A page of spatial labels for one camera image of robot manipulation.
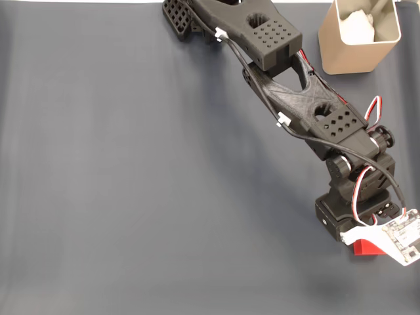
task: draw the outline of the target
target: beige container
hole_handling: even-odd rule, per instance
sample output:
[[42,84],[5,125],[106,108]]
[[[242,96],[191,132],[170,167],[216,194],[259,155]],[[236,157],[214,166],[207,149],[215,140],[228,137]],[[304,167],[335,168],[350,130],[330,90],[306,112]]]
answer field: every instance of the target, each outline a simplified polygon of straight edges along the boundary
[[[339,19],[363,9],[373,15],[375,42],[347,45],[341,39]],[[327,74],[371,72],[401,38],[393,0],[334,0],[322,24],[320,40],[322,68]]]

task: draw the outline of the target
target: gray tablecloth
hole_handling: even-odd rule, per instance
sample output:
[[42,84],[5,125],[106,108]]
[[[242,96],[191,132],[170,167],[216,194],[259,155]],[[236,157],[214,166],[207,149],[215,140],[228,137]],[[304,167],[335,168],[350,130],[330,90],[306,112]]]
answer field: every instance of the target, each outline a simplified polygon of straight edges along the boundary
[[[321,70],[329,5],[284,4]],[[420,207],[420,15],[372,73],[325,78],[383,123]],[[155,5],[0,3],[0,314],[416,314],[420,263],[358,258],[317,221],[327,170],[228,47]],[[297,86],[291,72],[279,81]]]

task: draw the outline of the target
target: black robotic arm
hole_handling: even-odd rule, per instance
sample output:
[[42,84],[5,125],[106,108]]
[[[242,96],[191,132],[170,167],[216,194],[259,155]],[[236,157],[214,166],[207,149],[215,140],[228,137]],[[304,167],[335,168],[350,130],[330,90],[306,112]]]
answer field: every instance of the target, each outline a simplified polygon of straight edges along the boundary
[[[301,49],[302,34],[271,0],[165,0],[163,13],[181,41],[200,32],[208,43],[226,42],[243,66],[245,81],[278,125],[306,140],[326,161],[330,190],[316,200],[316,216],[337,241],[371,240],[402,264],[420,259],[420,215],[415,209],[406,212],[393,177],[395,162],[386,153],[394,144],[392,133],[384,126],[368,129],[365,117],[319,76]],[[273,80],[288,68],[298,74],[301,92]],[[391,201],[389,186],[401,207]],[[380,228],[376,216],[392,220]],[[374,225],[368,226],[371,218]],[[397,237],[407,227],[414,239],[410,244]]]

